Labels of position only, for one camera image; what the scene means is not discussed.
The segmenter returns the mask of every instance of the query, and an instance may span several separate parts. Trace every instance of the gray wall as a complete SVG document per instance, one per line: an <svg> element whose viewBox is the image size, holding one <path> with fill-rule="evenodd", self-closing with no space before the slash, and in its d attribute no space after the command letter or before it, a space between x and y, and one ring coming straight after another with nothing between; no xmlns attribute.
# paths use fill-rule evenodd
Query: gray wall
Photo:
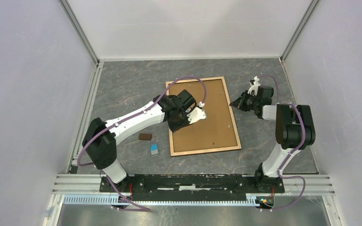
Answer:
<svg viewBox="0 0 362 226"><path fill-rule="evenodd" d="M309 104L320 169L347 225L362 225L362 1L323 0L286 60L299 104Z"/></svg>
<svg viewBox="0 0 362 226"><path fill-rule="evenodd" d="M57 0L0 0L0 225L40 225L94 64Z"/></svg>

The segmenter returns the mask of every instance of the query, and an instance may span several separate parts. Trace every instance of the marble surface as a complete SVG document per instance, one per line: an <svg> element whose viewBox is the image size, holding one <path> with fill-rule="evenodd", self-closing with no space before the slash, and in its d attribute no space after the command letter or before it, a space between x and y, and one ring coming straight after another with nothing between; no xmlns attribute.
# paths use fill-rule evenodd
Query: marble surface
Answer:
<svg viewBox="0 0 362 226"><path fill-rule="evenodd" d="M249 87L248 81L261 74L273 75L280 87L280 101L292 101L287 78L278 59L210 59L105 62L93 105L91 119L113 119L132 112L165 89L166 81L187 75L200 78L224 76L230 100L237 99ZM274 87L271 78L261 78L262 85ZM138 140L138 133L117 145L117 158L129 174L164 173L254 173L274 148L275 122L258 119L253 112L234 109L242 150L207 153L180 157L170 156L167 123L153 125L141 131L151 133L151 141ZM159 156L151 156L156 143ZM90 161L88 156L82 162ZM286 173L315 173L313 156L306 148L286 167ZM79 168L78 173L96 174L91 167Z"/></svg>

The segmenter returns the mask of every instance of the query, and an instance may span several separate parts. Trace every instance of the framed board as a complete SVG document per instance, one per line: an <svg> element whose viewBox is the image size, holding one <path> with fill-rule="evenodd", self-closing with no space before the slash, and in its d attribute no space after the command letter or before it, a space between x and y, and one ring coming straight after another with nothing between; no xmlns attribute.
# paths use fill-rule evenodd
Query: framed board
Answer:
<svg viewBox="0 0 362 226"><path fill-rule="evenodd" d="M207 118L170 133L171 156L240 150L241 142L230 107L230 97L224 77L201 79L207 89L203 109ZM181 80L170 87L167 95L177 95L186 89L199 103L204 89L197 80Z"/></svg>

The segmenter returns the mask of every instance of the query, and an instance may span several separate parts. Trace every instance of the purple cable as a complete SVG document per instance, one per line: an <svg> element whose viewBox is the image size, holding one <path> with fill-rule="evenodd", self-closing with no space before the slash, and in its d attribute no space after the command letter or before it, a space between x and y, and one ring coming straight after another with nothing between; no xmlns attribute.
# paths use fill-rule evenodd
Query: purple cable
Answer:
<svg viewBox="0 0 362 226"><path fill-rule="evenodd" d="M139 208L139 209L118 209L118 210L121 210L121 211L136 211L136 212L149 212L150 211L149 208L140 206L140 205L134 203L133 201L128 200L123 194L120 193L120 191L117 189L116 185L113 183L112 179L110 179L110 177L107 174L106 174L106 178L109 181L110 185L114 188L114 190L118 193L118 195L120 197L122 197L129 204Z"/></svg>
<svg viewBox="0 0 362 226"><path fill-rule="evenodd" d="M275 80L274 76L272 75L259 75L258 78L262 78L262 77L270 77L274 80L275 82L275 88L277 89L277 103L280 102L280 90L278 89L278 82L277 80Z"/></svg>
<svg viewBox="0 0 362 226"><path fill-rule="evenodd" d="M206 85L203 83L203 81L202 81L200 78L190 75L190 76L187 76L187 77L182 77L182 78L176 79L176 80L174 80L172 83L170 83L170 85L163 91L163 93L160 94L159 98L158 98L151 106L149 106L147 109L145 109L145 111L148 111L148 110L152 109L152 107L155 106L155 105L159 102L159 100L166 94L166 92L168 91L168 89L169 89L172 85L174 85L176 82L178 82L178 81L180 81L180 80L183 80L183 79L196 79L196 80L198 80L198 81L203 85L203 90L204 90L205 94L204 94L204 96L203 96L202 103L204 103L204 102L206 101L206 93L207 93ZM80 161L81 161L81 157L82 157L82 155L84 155L85 150L87 150L87 148L88 148L99 136L101 136L102 134L104 134L106 131L109 131L109 130L111 130L112 128L116 127L116 124L120 125L121 123L123 123L123 122L125 122L125 121L127 121L127 120L130 120L130 119L132 119L132 118L134 118L134 117L136 117L136 116L138 116L138 115L140 115L140 114L143 114L143 111L138 112L138 113L135 113L135 114L133 114L133 115L130 115L130 116L128 116L128 117L126 117L126 118L118 121L117 123L114 123L113 125L107 127L106 129L103 129L101 132L97 133L91 140L88 141L87 144L85 144L84 148L82 148L82 150L81 150L80 153L78 154L77 165L78 165L79 167L93 165L93 162L89 162L89 163L81 163L81 162L80 162Z"/></svg>
<svg viewBox="0 0 362 226"><path fill-rule="evenodd" d="M297 147L295 147L294 149L292 149L292 151L290 151L290 153L288 154L288 156L284 159L284 161L282 162L282 164L280 165L280 167L277 170L277 174L280 178L282 179L295 179L295 178L300 178L303 181L303 187L302 187L302 191L300 192L299 196L290 204L283 206L283 207L278 207L275 209L271 209L271 210L267 210L267 209L261 209L262 211L266 211L266 212L272 212L275 210L283 210L286 208L289 208L293 205L295 205L295 203L297 203L297 201L299 201L300 198L302 198L302 195L304 193L304 190L306 189L306 180L304 179L304 177L302 176L291 176L291 177L284 177L283 175L281 175L280 170L284 167L284 165L286 164L286 162L288 161L288 159L291 157L291 154L293 154L296 150L299 150L299 148L303 145L304 140L306 140L306 130L304 129L304 124L303 124L303 119L302 116L300 115L299 110L296 108L296 106L293 103L289 103L289 106L293 107L293 109L296 112L297 118L299 119L299 123L300 123L300 128L302 129L302 140L300 141L299 145Z"/></svg>
<svg viewBox="0 0 362 226"><path fill-rule="evenodd" d="M187 76L187 77L183 77L183 78L176 79L176 80L174 80L172 83L170 83L170 85L168 85L168 87L163 91L163 93L160 94L159 98L157 98L157 100L156 100L151 106L149 106L147 109L145 109L144 111L148 111L148 110L152 109L152 107L155 106L155 105L159 102L159 100L166 94L166 92L168 91L168 89L169 89L172 85L174 85L176 82L178 82L178 81L180 81L180 80L183 80L183 79L196 79L196 80L198 80L198 81L203 85L203 90L204 90L205 93L204 93L204 95L203 95L202 103L205 103L205 101L206 101L206 93L207 93L206 85L203 83L203 81L202 81L200 78L190 75L190 76ZM135 114L133 114L133 115L131 115L131 116L129 116L129 117L126 117L126 118L118 121L117 123L114 123L113 125L111 125L111 126L105 128L105 129L103 129L101 132L97 133L91 140L88 141L87 144L85 144L84 148L83 148L83 149L80 151L80 153L78 154L77 165L78 165L79 167L93 165L93 162L89 162L89 163L81 163L81 162L80 162L81 157L82 157L82 155L84 154L85 150L87 150L87 148L88 148L99 136L101 136L102 134L104 134L106 131L111 130L112 128L116 127L116 125L120 125L121 123L123 123L123 122L125 122L125 121L127 121L127 120L130 120L130 119L132 119L132 118L134 118L134 117L136 117L136 116L138 116L138 115L140 115L140 114L143 114L144 111L141 111L141 112L135 113ZM107 177L110 185L114 188L114 190L119 194L120 197L122 197L123 199L125 199L126 202L128 202L129 204L131 204L131 205L136 206L136 207L139 208L139 209L119 209L119 210L124 210L124 211L150 211L149 208L140 206L140 205L138 205L138 204L133 203L132 201L127 200L127 199L124 197L124 195L122 195L122 194L120 193L120 191L117 189L117 187L116 187L115 184L113 183L112 179L111 179L107 174L106 174L106 177Z"/></svg>

